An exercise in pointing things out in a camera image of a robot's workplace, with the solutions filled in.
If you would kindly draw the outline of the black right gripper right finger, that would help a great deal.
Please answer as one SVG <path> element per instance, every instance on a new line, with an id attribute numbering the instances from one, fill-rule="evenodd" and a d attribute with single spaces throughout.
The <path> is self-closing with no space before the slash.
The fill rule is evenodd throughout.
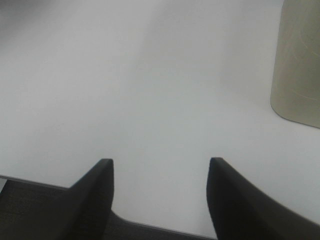
<path id="1" fill-rule="evenodd" d="M 221 157 L 209 163 L 206 199 L 219 240 L 318 240 L 320 226 L 276 202 Z"/>

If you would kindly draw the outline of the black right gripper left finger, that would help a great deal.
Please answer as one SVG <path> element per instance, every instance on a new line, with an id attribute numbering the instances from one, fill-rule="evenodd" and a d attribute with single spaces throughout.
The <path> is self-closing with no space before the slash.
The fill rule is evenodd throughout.
<path id="1" fill-rule="evenodd" d="M 34 240 L 100 240 L 114 197 L 114 162 L 101 159 L 36 215 Z"/>

